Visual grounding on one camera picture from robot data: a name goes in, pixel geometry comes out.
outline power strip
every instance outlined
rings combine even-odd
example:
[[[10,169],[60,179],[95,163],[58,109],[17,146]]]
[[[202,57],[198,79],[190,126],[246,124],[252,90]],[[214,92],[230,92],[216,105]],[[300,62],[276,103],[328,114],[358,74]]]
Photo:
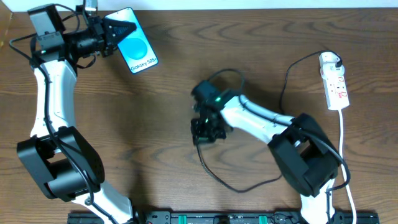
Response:
[[[336,67],[336,63],[339,61],[339,57],[331,52],[324,52],[319,56],[321,76],[329,110],[341,110],[349,106],[348,91],[344,79],[344,65]]]

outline phone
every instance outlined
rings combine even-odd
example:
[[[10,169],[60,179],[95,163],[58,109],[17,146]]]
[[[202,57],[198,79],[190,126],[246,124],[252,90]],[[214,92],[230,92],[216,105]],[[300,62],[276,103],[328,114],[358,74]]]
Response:
[[[137,26],[136,31],[132,32],[118,44],[119,50],[132,74],[157,65],[158,60],[156,54],[150,46],[132,8],[127,7],[107,15],[105,18],[133,22]]]

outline background wall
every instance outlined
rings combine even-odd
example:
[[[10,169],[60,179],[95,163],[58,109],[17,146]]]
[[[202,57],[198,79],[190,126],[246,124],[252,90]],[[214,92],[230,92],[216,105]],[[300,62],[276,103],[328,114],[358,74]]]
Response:
[[[60,3],[74,8],[83,0],[2,0],[13,12],[26,11],[48,3]],[[347,8],[347,7],[398,7],[398,0],[98,0],[99,10],[118,10],[132,7],[135,10],[185,10],[185,9],[279,9],[279,8]]]

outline white cable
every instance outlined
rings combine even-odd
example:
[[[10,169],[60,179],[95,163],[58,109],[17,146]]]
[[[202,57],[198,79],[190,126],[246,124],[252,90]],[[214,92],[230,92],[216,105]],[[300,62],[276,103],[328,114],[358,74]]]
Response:
[[[341,158],[343,158],[344,126],[343,126],[343,113],[341,112],[341,110],[338,110],[338,116],[340,118],[340,142],[338,145],[338,152],[339,152]],[[346,181],[347,173],[346,173],[346,169],[344,168],[344,166],[341,166],[341,171],[343,171],[343,178],[344,178],[344,181]],[[353,196],[351,195],[351,190],[349,189],[349,184],[346,186],[346,190],[347,190],[349,204],[351,205],[351,209],[353,211],[353,224],[356,224],[356,210],[355,210]]]

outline wood grain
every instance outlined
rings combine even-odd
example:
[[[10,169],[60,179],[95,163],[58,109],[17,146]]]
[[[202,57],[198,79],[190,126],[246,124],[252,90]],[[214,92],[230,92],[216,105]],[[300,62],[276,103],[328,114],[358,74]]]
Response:
[[[77,127],[99,152],[106,178],[136,205],[173,210],[299,208],[285,180],[234,194],[208,177],[192,146],[192,88],[227,67],[245,72],[245,94],[277,110],[284,73],[320,49],[344,59],[351,105],[345,116],[345,157],[358,210],[398,218],[398,14],[395,9],[287,9],[245,11],[137,11],[159,65],[133,76],[115,53],[80,70],[75,88]],[[72,29],[75,21],[67,22]],[[7,40],[33,32],[26,14],[13,16]],[[28,43],[18,47],[28,50]],[[28,63],[8,46],[0,53],[0,223],[65,223],[82,207],[48,200],[16,156],[29,137],[37,86]],[[238,86],[225,74],[222,88]],[[318,60],[292,69],[284,96],[294,116],[314,116],[338,144],[338,115],[328,111]],[[203,149],[209,166],[244,188],[279,175],[265,147],[236,131]],[[334,206],[349,210],[345,190]]]

